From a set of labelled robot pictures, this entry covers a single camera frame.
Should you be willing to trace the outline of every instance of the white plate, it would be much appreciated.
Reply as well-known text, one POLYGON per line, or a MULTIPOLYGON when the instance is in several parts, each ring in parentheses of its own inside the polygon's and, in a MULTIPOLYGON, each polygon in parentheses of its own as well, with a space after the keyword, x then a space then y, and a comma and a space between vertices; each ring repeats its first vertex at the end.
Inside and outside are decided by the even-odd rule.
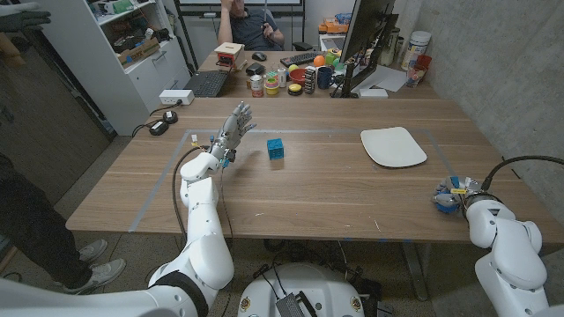
POLYGON ((413 136, 402 127, 364 130, 360 138, 370 158, 381 166, 407 167, 427 160, 413 136))

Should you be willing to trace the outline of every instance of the table leg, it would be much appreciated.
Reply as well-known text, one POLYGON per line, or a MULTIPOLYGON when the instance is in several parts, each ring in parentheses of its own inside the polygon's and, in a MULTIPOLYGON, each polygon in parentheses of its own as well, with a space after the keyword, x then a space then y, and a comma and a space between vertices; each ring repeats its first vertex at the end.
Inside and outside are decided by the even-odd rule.
POLYGON ((419 262, 417 250, 415 249, 415 244, 411 242, 403 242, 402 247, 404 249, 405 261, 409 267, 409 273, 412 276, 415 296, 420 301, 426 301, 428 300, 427 286, 425 285, 425 279, 423 277, 423 271, 421 270, 421 264, 419 262))

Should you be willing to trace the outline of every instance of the monitor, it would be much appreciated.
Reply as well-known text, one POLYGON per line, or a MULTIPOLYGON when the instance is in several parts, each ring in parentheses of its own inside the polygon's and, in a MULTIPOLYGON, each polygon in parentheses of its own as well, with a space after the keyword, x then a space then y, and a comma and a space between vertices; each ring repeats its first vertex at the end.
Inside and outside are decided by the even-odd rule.
POLYGON ((356 0, 341 61, 346 61, 375 40, 386 25, 394 0, 356 0))
POLYGON ((376 41, 370 54, 368 66, 353 76, 356 63, 346 63, 345 80, 341 93, 334 93, 331 97, 351 98, 358 97, 351 90, 369 77, 376 70, 378 57, 388 42, 391 30, 396 27, 397 14, 392 14, 394 0, 356 0, 352 10, 351 24, 345 38, 345 46, 341 52, 340 60, 346 63, 351 57, 361 50, 366 52, 369 45, 376 41))

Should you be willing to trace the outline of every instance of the person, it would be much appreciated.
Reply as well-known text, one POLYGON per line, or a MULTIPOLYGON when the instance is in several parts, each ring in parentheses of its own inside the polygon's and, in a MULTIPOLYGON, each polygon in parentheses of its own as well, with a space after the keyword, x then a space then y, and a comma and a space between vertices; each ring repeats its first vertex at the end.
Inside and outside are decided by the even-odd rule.
POLYGON ((225 42, 244 44, 245 50, 284 50, 284 34, 272 17, 265 21, 264 10, 249 10, 244 0, 221 0, 218 43, 225 42))
MULTIPOLYGON (((40 24, 50 22, 50 13, 34 11, 39 8, 37 3, 0 5, 0 32, 41 29, 40 24)), ((125 261, 91 265, 108 243, 97 240, 77 251, 65 222, 45 193, 0 153, 0 234, 63 284, 68 293, 89 291, 115 280, 125 268, 125 261)))

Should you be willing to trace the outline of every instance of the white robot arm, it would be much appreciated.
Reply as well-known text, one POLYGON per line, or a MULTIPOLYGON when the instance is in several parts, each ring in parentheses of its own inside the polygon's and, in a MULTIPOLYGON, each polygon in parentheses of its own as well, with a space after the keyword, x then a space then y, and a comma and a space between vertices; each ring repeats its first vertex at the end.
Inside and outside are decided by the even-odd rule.
POLYGON ((181 198, 188 208, 187 243, 174 260, 153 274, 149 289, 111 294, 71 296, 0 279, 2 315, 29 316, 180 316, 205 317, 218 291, 233 278, 216 206, 218 191, 210 174, 226 159, 255 124, 249 105, 235 108, 207 152, 181 169, 181 198))
POLYGON ((449 177, 436 189, 433 202, 450 213, 462 209, 471 242, 492 252, 476 262, 478 280, 498 315, 531 316, 548 308, 543 284, 546 268, 538 257, 542 235, 531 221, 520 222, 479 183, 449 177))

